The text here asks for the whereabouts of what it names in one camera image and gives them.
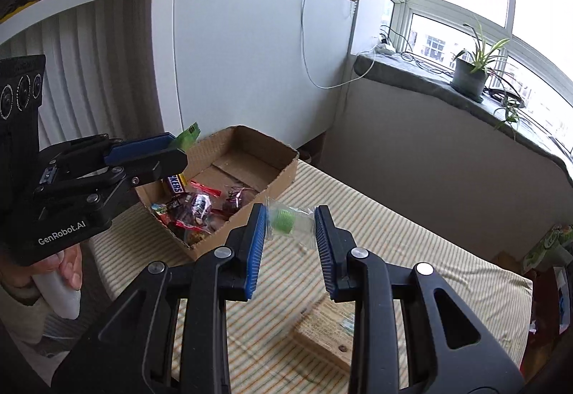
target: green candy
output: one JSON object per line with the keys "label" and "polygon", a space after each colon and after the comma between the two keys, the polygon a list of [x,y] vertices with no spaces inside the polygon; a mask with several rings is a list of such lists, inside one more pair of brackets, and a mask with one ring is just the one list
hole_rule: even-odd
{"label": "green candy", "polygon": [[294,213],[288,210],[279,210],[271,223],[273,229],[283,234],[290,234],[294,227]]}

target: white cable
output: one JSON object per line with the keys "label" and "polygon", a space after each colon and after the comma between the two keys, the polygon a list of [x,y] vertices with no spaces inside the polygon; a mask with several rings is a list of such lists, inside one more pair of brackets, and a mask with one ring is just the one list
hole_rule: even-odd
{"label": "white cable", "polygon": [[66,339],[66,340],[72,340],[72,339],[79,339],[79,337],[64,337],[64,336],[51,336],[50,334],[42,334],[42,336],[47,337],[48,339]]}
{"label": "white cable", "polygon": [[[305,70],[306,70],[306,72],[307,72],[308,79],[311,81],[311,83],[313,83],[313,85],[314,85],[315,87],[318,87],[319,89],[328,90],[328,89],[335,89],[336,87],[340,87],[340,86],[343,86],[343,85],[346,85],[346,84],[350,84],[351,82],[357,81],[358,79],[362,79],[364,76],[366,76],[366,74],[368,74],[368,73],[370,72],[370,70],[371,70],[371,69],[373,68],[373,66],[374,66],[374,63],[375,63],[374,59],[372,59],[372,64],[370,65],[370,67],[368,68],[368,70],[367,70],[364,74],[362,74],[361,76],[356,77],[356,78],[354,78],[354,79],[351,79],[351,80],[349,80],[349,81],[343,82],[342,84],[337,84],[337,85],[333,85],[333,86],[330,86],[330,87],[323,87],[323,86],[318,85],[315,81],[312,80],[312,77],[310,77],[310,72],[309,72],[309,70],[308,70],[307,54],[306,54],[306,50],[305,50],[305,46],[304,46],[304,8],[305,8],[306,5],[307,5],[307,0],[303,0],[303,8],[302,8],[301,13],[300,13],[300,30],[301,30],[301,35],[302,35],[302,39],[303,39],[303,62],[304,62],[304,68],[305,68]],[[376,48],[376,46],[377,46],[377,44],[376,44],[374,47],[372,47],[370,50],[367,50],[367,51],[365,51],[365,52],[360,52],[356,57],[359,57],[360,55],[363,55],[364,53],[369,53],[369,52],[371,52],[374,48]]]}

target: spider plant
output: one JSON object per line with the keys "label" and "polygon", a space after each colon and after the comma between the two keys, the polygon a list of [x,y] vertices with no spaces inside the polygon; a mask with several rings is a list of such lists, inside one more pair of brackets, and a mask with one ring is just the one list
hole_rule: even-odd
{"label": "spider plant", "polygon": [[501,108],[497,108],[496,110],[494,110],[494,114],[496,114],[498,111],[503,110],[505,113],[505,118],[500,121],[496,126],[495,126],[495,130],[501,128],[503,125],[507,124],[509,126],[509,128],[511,128],[511,130],[514,132],[514,140],[516,137],[516,129],[519,128],[519,123],[521,121],[521,115],[519,114],[518,108],[520,108],[521,102],[515,100],[512,96],[510,96],[507,92],[507,89],[505,88],[505,84],[507,84],[509,87],[511,87],[511,89],[518,95],[519,92],[515,89],[515,87],[507,80],[503,77],[503,74],[509,74],[507,72],[502,72],[499,69],[496,70],[489,70],[488,74],[490,76],[494,76],[495,78],[498,79],[499,83],[501,84],[501,87],[503,88],[503,91],[505,93],[503,99],[501,100]]}
{"label": "spider plant", "polygon": [[479,29],[479,34],[476,31],[476,28],[471,26],[470,24],[463,24],[465,27],[469,27],[472,29],[473,31],[473,39],[476,43],[476,49],[474,52],[470,52],[469,50],[462,50],[461,52],[459,52],[454,59],[459,58],[460,56],[462,56],[464,53],[469,53],[470,57],[471,57],[471,61],[470,64],[473,65],[473,69],[470,71],[470,74],[473,74],[479,70],[483,70],[483,71],[487,71],[489,69],[489,67],[491,67],[492,63],[495,63],[501,59],[505,59],[505,57],[501,56],[499,53],[497,54],[493,54],[494,52],[497,52],[498,50],[500,50],[502,47],[505,46],[505,44],[507,44],[509,42],[509,39],[501,39],[498,40],[493,46],[492,48],[487,52],[486,51],[486,42],[485,42],[485,37],[483,36],[483,29],[481,27],[481,24],[479,21],[477,21],[477,27]]}

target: plastic bag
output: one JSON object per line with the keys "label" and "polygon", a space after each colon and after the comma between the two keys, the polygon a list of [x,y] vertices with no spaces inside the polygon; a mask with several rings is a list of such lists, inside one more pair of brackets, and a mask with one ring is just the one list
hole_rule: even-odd
{"label": "plastic bag", "polygon": [[151,205],[151,210],[154,212],[159,221],[161,221],[165,226],[169,225],[169,223],[173,221],[173,218],[169,214],[169,209],[165,203],[153,203]]}
{"label": "plastic bag", "polygon": [[279,237],[293,239],[308,250],[316,250],[314,237],[314,213],[310,209],[288,206],[266,198],[266,239]]}
{"label": "plastic bag", "polygon": [[245,185],[228,185],[227,198],[223,202],[222,211],[230,217],[237,213],[243,206],[251,203],[257,196],[258,192]]}
{"label": "plastic bag", "polygon": [[188,184],[191,192],[172,201],[175,214],[175,225],[183,228],[184,241],[193,244],[204,240],[214,233],[218,217],[213,211],[214,201],[220,197],[221,191],[191,181]]}

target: striped tablecloth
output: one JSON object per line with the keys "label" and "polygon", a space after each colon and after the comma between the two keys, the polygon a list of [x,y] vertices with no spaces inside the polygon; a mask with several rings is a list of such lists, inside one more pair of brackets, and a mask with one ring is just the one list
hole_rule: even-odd
{"label": "striped tablecloth", "polygon": [[[449,282],[519,365],[531,313],[531,281],[475,257],[376,201],[299,161],[296,181],[280,200],[288,205],[329,206],[337,227],[386,262],[413,267],[429,262]],[[151,261],[183,264],[182,253],[164,229],[135,205],[112,228],[91,239],[95,261],[110,297]],[[265,243],[259,284],[248,303],[227,303],[228,364],[233,393],[347,392],[348,375],[295,343],[291,331],[301,314],[325,293],[316,251],[287,240]],[[397,307],[400,383],[408,370],[403,326]],[[174,350],[178,375],[184,303]]]}

